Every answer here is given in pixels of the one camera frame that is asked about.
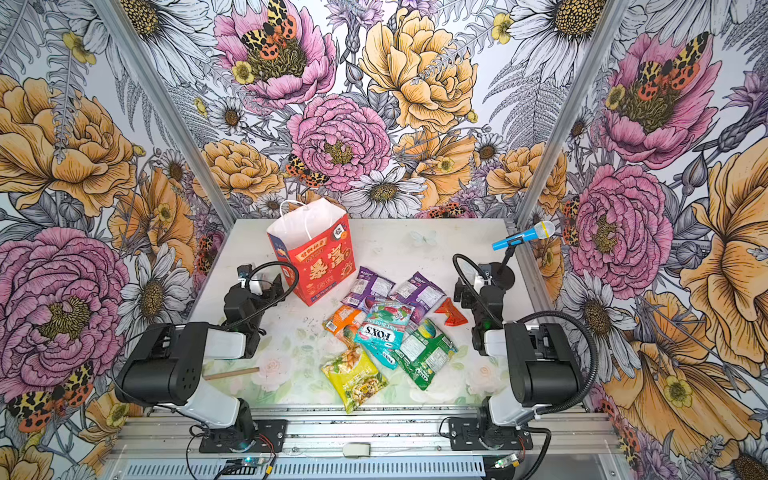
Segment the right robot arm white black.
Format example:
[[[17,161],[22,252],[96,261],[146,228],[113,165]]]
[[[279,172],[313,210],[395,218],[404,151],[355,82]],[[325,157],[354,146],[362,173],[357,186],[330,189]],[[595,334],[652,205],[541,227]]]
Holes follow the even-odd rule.
[[[471,280],[454,258],[458,280],[454,300],[473,316],[471,344],[489,359],[507,365],[508,383],[485,398],[474,417],[450,418],[448,438],[454,451],[513,450],[532,446],[529,423],[547,407],[573,405],[581,400],[584,380],[563,326],[534,312],[517,321],[502,319],[504,296],[513,283],[508,267],[494,262],[483,269],[474,263]]]

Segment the green snack bag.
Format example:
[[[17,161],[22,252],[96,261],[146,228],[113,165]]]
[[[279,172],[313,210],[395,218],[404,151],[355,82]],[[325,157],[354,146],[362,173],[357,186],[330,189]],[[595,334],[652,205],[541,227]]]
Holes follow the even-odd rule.
[[[456,345],[443,330],[431,319],[424,318],[404,335],[393,356],[416,387],[425,391],[457,352]]]

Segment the red paper gift bag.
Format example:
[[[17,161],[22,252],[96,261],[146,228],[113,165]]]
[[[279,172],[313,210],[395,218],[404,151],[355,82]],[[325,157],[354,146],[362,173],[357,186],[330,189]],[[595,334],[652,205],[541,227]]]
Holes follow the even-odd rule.
[[[320,198],[281,215],[267,228],[276,258],[295,267],[283,271],[298,284],[296,295],[308,306],[355,273],[349,216]]]

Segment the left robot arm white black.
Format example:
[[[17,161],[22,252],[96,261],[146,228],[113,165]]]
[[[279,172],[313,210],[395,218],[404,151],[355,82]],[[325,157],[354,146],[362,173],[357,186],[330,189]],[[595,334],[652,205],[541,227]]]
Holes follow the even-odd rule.
[[[293,292],[297,281],[288,287],[283,281],[297,277],[298,271],[286,262],[270,261],[241,265],[238,275],[224,297],[222,324],[148,327],[133,338],[136,345],[114,380],[120,401],[169,409],[196,421],[203,453],[278,450],[277,429],[260,426],[246,400],[213,387],[203,377],[203,366],[210,360],[252,358],[266,335],[263,315]]]

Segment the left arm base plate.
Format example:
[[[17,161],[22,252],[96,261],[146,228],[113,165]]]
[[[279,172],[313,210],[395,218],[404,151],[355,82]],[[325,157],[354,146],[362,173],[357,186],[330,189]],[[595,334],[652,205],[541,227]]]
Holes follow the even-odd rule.
[[[287,426],[286,420],[257,419],[245,433],[235,426],[213,429],[201,440],[198,451],[203,454],[280,453]]]

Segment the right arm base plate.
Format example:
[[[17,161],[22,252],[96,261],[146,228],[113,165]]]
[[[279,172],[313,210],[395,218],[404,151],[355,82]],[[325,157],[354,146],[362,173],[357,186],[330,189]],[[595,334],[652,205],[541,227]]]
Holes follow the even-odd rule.
[[[453,451],[520,451],[533,448],[528,432],[514,427],[481,424],[475,417],[446,417],[439,433],[447,438]]]

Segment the yellow snack bag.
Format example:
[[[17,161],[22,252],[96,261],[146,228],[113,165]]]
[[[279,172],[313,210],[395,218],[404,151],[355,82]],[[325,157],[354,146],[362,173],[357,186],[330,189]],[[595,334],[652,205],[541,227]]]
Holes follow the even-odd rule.
[[[388,379],[361,346],[328,361],[321,371],[339,395],[347,414],[389,386]]]

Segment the teal Fox's candy bag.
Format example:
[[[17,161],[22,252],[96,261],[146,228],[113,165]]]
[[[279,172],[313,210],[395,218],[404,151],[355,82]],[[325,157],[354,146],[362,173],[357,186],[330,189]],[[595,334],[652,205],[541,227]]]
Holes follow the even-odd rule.
[[[389,370],[398,368],[394,351],[399,349],[406,336],[403,325],[380,325],[364,322],[357,330],[354,341],[361,345],[382,366]]]

